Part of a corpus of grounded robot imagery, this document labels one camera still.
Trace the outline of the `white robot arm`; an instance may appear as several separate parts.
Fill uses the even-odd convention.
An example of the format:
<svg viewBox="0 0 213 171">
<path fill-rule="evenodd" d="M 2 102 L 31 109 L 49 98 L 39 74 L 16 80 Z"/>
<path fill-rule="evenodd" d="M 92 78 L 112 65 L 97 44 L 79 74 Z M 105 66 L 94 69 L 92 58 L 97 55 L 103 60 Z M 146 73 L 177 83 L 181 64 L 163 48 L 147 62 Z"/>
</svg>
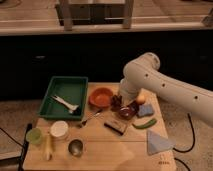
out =
<svg viewBox="0 0 213 171">
<path fill-rule="evenodd" d="M 168 77 L 160 73 L 159 68 L 159 57 L 151 52 L 131 60 L 123 68 L 119 94 L 124 99 L 133 100 L 144 88 L 181 106 L 213 127 L 213 91 Z"/>
</svg>

